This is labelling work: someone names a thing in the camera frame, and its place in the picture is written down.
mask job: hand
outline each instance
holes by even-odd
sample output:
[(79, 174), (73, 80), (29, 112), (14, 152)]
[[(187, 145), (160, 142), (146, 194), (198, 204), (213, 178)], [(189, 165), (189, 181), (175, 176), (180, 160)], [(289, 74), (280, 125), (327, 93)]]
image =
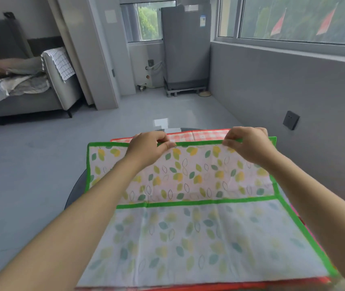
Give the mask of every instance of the hand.
[(131, 159), (142, 170), (155, 163), (164, 152), (172, 147), (175, 147), (175, 143), (169, 141), (165, 132), (140, 133), (129, 143), (125, 158)]
[[(236, 139), (243, 139), (243, 142), (239, 143)], [(245, 160), (263, 167), (279, 154), (268, 139), (265, 128), (233, 127), (222, 144), (236, 150)]]

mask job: electric outlet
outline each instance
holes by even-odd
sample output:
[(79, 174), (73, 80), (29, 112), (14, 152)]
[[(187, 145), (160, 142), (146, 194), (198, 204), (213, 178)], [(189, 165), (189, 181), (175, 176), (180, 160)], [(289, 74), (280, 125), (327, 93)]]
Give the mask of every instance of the electric outlet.
[(298, 123), (299, 117), (299, 115), (289, 110), (286, 113), (286, 117), (284, 117), (283, 124), (293, 131)]

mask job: table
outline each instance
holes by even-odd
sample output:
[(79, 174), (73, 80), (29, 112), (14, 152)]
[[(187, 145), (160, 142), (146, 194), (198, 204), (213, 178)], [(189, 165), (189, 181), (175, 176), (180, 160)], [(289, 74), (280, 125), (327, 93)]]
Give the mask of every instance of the table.
[[(170, 129), (161, 129), (158, 131), (164, 131), (164, 132), (169, 133), (170, 132), (169, 130)], [(177, 131), (177, 129), (174, 129), (174, 132), (189, 132), (189, 131), (198, 131), (198, 130), (200, 129), (180, 128), (180, 131)], [(85, 188), (86, 188), (86, 174), (87, 174), (87, 171), (84, 170), (82, 175), (78, 178), (78, 181), (75, 183), (73, 190), (70, 192), (70, 195), (67, 199), (65, 209), (68, 208), (74, 201), (76, 201), (84, 193)]]

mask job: tiled floor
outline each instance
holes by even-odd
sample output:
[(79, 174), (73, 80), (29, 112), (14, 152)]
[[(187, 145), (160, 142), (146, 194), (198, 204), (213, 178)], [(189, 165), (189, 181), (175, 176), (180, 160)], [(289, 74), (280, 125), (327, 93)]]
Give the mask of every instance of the tiled floor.
[(85, 170), (91, 141), (131, 137), (156, 129), (218, 129), (239, 125), (215, 98), (184, 94), (167, 98), (163, 89), (122, 98), (120, 108), (40, 116), (0, 126), (0, 269), (64, 208)]

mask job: red flag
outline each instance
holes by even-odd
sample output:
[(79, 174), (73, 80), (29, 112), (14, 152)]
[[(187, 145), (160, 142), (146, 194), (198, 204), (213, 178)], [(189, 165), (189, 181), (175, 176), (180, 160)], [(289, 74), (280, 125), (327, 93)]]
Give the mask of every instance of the red flag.
[(282, 17), (278, 20), (278, 22), (273, 27), (272, 32), (271, 32), (272, 36), (274, 34), (279, 34), (280, 31), (282, 30), (282, 24), (283, 24), (284, 15), (286, 15), (286, 10), (284, 10)]
[(332, 22), (332, 18), (333, 18), (333, 15), (335, 13), (335, 10), (337, 9), (337, 5), (338, 5), (338, 3), (335, 5), (335, 8), (322, 21), (321, 26), (320, 26), (316, 36), (319, 34), (324, 34), (327, 32), (327, 30), (329, 29), (330, 23)]

